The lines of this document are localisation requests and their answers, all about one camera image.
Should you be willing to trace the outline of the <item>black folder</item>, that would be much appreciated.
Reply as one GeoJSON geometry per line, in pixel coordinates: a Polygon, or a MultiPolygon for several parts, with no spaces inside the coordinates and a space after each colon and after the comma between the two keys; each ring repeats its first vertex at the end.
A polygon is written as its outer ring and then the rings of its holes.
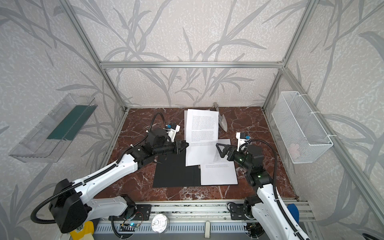
{"type": "Polygon", "coordinates": [[[186,166],[186,154],[160,156],[153,187],[201,187],[201,166],[186,166]]]}

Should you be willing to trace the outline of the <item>printed paper sheet bottom stack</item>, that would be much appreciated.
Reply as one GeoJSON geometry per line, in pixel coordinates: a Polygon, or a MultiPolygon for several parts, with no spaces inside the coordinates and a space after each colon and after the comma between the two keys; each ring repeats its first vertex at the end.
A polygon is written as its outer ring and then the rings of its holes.
{"type": "Polygon", "coordinates": [[[212,163],[219,135],[219,113],[210,110],[187,110],[185,137],[189,143],[186,166],[212,163]]]}

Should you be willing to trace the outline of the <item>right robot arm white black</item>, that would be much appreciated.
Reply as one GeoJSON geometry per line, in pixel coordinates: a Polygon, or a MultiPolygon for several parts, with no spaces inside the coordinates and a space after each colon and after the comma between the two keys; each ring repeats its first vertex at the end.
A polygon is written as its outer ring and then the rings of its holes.
{"type": "Polygon", "coordinates": [[[255,197],[245,198],[245,215],[256,219],[271,240],[308,240],[309,236],[302,230],[278,193],[277,169],[271,177],[263,165],[262,148],[252,145],[252,142],[253,140],[245,142],[240,147],[216,144],[221,158],[227,158],[246,170],[246,180],[257,194],[255,197]]]}

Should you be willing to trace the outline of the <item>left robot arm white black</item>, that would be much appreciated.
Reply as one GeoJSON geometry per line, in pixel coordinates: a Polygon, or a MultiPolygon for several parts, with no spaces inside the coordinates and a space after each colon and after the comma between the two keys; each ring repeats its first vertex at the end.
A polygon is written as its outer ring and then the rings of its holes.
{"type": "Polygon", "coordinates": [[[116,161],[86,177],[56,184],[49,210],[61,233],[69,233],[84,222],[105,216],[120,216],[128,207],[128,198],[104,199],[98,204],[94,197],[119,179],[148,165],[156,156],[181,154],[189,146],[184,140],[170,137],[171,130],[154,129],[141,144],[128,148],[116,161]]]}

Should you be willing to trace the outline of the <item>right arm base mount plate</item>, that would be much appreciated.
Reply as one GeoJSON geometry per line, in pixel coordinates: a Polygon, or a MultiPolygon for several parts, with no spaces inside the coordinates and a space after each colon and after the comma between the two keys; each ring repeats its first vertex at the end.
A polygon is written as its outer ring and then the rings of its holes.
{"type": "Polygon", "coordinates": [[[252,220],[247,217],[245,214],[245,208],[243,204],[236,204],[233,202],[227,203],[227,209],[231,215],[231,220],[242,220],[242,221],[248,221],[252,220]]]}

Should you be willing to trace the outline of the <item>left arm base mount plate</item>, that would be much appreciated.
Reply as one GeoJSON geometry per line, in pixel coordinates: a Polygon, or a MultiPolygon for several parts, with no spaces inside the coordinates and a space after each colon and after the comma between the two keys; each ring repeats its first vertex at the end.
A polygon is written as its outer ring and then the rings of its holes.
{"type": "Polygon", "coordinates": [[[148,221],[152,205],[129,205],[126,209],[125,219],[128,221],[148,221]]]}

